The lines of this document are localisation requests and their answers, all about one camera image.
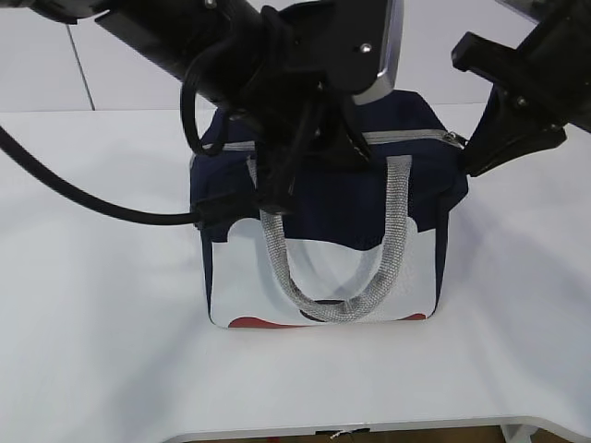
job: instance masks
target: black power cord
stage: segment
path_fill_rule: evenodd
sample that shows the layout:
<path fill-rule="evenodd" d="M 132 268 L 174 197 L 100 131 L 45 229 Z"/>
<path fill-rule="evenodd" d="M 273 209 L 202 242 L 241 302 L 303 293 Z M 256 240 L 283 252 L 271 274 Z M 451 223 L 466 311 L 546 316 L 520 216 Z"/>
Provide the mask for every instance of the black power cord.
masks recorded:
<path fill-rule="evenodd" d="M 223 150 L 227 139 L 229 114 L 223 119 L 222 131 L 212 149 L 205 150 L 195 122 L 195 98 L 197 95 L 200 79 L 200 70 L 207 68 L 216 56 L 228 47 L 228 41 L 222 41 L 213 45 L 197 56 L 187 71 L 187 78 L 183 84 L 181 93 L 181 117 L 183 128 L 187 135 L 187 141 L 191 149 L 198 155 L 217 155 Z M 65 198 L 72 200 L 80 206 L 99 212 L 102 215 L 125 222 L 145 224 L 151 226 L 180 226 L 195 224 L 198 227 L 209 227 L 226 220 L 239 220 L 247 216 L 254 208 L 254 198 L 240 194 L 222 196 L 211 200 L 200 202 L 195 205 L 193 212 L 185 214 L 153 214 L 139 210 L 131 210 L 117 206 L 113 203 L 101 200 L 80 188 L 71 185 L 59 177 L 35 157 L 27 152 L 10 134 L 0 126 L 0 150 L 14 160 L 21 168 L 42 182 L 44 185 Z"/>
<path fill-rule="evenodd" d="M 0 126 L 0 150 L 14 160 L 21 168 L 53 189 L 65 198 L 69 198 L 86 209 L 94 210 L 102 215 L 125 222 L 147 224 L 154 226 L 180 226 L 196 224 L 201 221 L 201 214 L 196 210 L 187 214 L 163 215 L 131 210 L 101 200 L 71 185 L 63 178 L 56 175 L 35 157 L 27 152 L 10 134 Z"/>

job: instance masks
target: metal bracket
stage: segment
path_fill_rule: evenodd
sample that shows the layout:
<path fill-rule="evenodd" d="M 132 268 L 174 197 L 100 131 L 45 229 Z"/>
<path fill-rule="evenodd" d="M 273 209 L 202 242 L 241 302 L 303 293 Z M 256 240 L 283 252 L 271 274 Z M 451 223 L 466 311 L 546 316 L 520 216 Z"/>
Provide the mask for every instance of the metal bracket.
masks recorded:
<path fill-rule="evenodd" d="M 502 425 L 501 430 L 507 443 L 532 443 L 531 436 L 538 428 L 529 425 Z"/>

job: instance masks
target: navy blue fabric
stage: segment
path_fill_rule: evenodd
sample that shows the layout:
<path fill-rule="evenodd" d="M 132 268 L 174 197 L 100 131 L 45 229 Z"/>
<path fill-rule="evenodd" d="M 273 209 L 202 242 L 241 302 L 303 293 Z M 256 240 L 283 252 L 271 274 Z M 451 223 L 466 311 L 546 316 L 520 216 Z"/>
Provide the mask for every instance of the navy blue fabric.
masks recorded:
<path fill-rule="evenodd" d="M 444 126 L 416 93 L 394 91 L 388 97 L 357 108 L 364 132 L 442 129 Z M 218 134 L 221 116 L 216 114 L 204 143 Z M 255 140 L 239 122 L 230 127 L 228 142 Z M 371 167 L 363 173 L 302 170 L 295 180 L 297 211 L 283 218 L 291 239 L 331 242 L 366 251 L 378 246 L 384 235 L 386 158 L 412 155 L 409 216 L 420 232 L 437 230 L 437 293 L 445 267 L 447 225 L 450 210 L 467 193 L 467 181 L 458 170 L 460 150 L 438 140 L 422 139 L 372 147 Z M 234 192 L 254 191 L 246 161 L 253 152 L 225 151 L 218 157 L 198 157 L 191 169 L 191 201 L 198 202 Z M 213 263 L 211 244 L 227 242 L 231 224 L 202 233 L 208 299 L 211 300 Z"/>

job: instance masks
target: zipper pull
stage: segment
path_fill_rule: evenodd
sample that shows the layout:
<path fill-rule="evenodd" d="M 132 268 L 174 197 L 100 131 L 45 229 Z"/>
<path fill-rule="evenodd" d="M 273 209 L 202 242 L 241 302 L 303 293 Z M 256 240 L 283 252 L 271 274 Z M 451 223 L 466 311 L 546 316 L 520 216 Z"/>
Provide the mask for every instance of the zipper pull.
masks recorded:
<path fill-rule="evenodd" d="M 468 140 L 467 138 L 464 138 L 462 136 L 460 136 L 459 134 L 455 133 L 455 132 L 447 132 L 444 136 L 443 139 L 447 142 L 450 143 L 455 143 L 458 145 L 461 145 L 463 148 L 465 148 L 466 146 L 468 146 Z"/>

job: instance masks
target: floor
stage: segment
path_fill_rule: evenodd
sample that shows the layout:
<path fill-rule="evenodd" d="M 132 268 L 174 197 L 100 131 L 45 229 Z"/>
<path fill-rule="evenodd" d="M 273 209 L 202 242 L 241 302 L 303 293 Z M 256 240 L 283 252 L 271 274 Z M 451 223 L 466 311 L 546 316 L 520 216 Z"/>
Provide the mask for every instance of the floor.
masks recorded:
<path fill-rule="evenodd" d="M 328 436 L 255 438 L 252 440 L 228 440 L 227 443 L 504 443 L 501 429 L 492 427 L 467 427 L 459 429 L 432 429 L 424 431 L 381 432 L 355 434 L 331 440 Z M 565 443 L 566 440 L 546 431 L 538 431 L 532 443 Z"/>

